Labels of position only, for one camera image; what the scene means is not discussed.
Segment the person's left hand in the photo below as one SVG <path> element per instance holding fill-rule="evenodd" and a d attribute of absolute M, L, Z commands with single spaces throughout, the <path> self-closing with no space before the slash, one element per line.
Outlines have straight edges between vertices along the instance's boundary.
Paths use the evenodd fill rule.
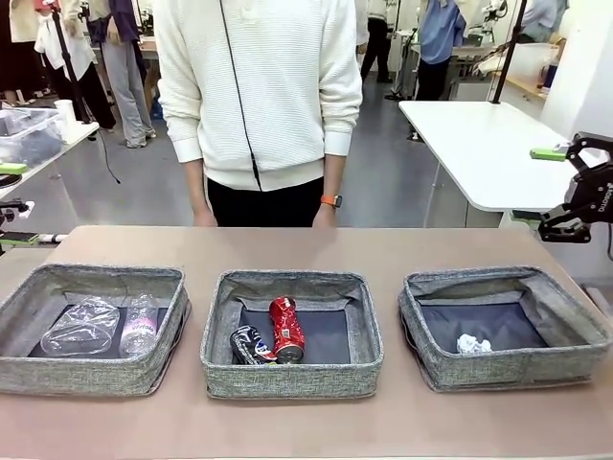
<path fill-rule="evenodd" d="M 313 228 L 330 229 L 336 227 L 336 210 L 328 204 L 321 204 L 312 222 Z"/>

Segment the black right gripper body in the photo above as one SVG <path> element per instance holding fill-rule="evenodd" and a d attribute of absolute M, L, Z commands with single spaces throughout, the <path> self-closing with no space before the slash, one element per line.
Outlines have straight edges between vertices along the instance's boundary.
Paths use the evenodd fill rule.
<path fill-rule="evenodd" d="M 564 208 L 584 223 L 612 222 L 612 164 L 578 172 L 570 182 Z"/>

